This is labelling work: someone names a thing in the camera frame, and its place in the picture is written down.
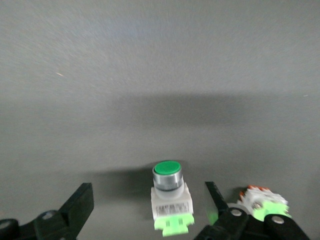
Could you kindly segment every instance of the black plastic part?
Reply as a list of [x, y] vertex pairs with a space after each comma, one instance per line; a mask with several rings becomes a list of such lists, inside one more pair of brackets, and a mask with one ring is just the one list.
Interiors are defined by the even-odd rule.
[[255, 219], [252, 215], [249, 215], [249, 221], [246, 224], [246, 228], [240, 240], [270, 240], [268, 232], [265, 230], [265, 224], [263, 221]]
[[15, 219], [0, 220], [0, 240], [75, 240], [93, 209], [92, 184], [83, 183], [58, 211], [20, 227]]
[[[282, 224], [273, 221], [273, 217], [284, 220]], [[310, 240], [302, 229], [291, 218], [279, 214], [270, 214], [264, 218], [265, 228], [276, 240]]]
[[215, 206], [218, 209], [219, 216], [226, 212], [229, 207], [224, 199], [224, 197], [221, 195], [218, 187], [213, 181], [206, 181], [205, 182], [206, 187], [208, 188], [208, 191], [212, 197], [212, 200], [214, 201]]
[[91, 183], [83, 183], [59, 209], [69, 226], [71, 238], [76, 238], [94, 209], [94, 193]]
[[19, 236], [19, 224], [15, 219], [0, 220], [0, 240], [11, 240]]
[[[240, 211], [234, 216], [232, 210]], [[247, 225], [249, 216], [243, 210], [230, 208], [212, 226], [206, 226], [194, 240], [238, 240]]]

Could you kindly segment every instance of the green button cap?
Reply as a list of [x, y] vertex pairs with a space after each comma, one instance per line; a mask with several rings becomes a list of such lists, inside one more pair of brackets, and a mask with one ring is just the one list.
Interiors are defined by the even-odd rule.
[[154, 171], [160, 175], [175, 174], [181, 169], [180, 163], [177, 161], [163, 161], [154, 167]]

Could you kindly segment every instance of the electrical component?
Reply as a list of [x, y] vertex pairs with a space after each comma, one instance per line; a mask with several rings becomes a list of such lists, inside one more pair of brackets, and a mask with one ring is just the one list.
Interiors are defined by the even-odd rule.
[[267, 187], [249, 185], [245, 192], [240, 193], [237, 204], [246, 207], [255, 219], [262, 222], [269, 214], [291, 217], [288, 214], [288, 202]]
[[163, 161], [153, 169], [151, 207], [154, 229], [163, 230], [164, 237], [188, 233], [195, 222], [193, 203], [184, 182], [180, 163]]

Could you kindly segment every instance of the printed label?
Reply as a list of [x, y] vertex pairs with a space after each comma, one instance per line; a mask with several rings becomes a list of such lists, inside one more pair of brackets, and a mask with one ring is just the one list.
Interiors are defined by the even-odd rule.
[[189, 212], [189, 203], [180, 202], [156, 207], [156, 214], [158, 216], [167, 216], [173, 214], [182, 214]]

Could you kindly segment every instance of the gray wall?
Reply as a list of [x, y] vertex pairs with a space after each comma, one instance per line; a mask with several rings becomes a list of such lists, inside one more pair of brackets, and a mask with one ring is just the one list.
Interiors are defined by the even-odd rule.
[[0, 219], [93, 182], [80, 240], [162, 239], [150, 168], [282, 194], [320, 239], [320, 1], [0, 2]]

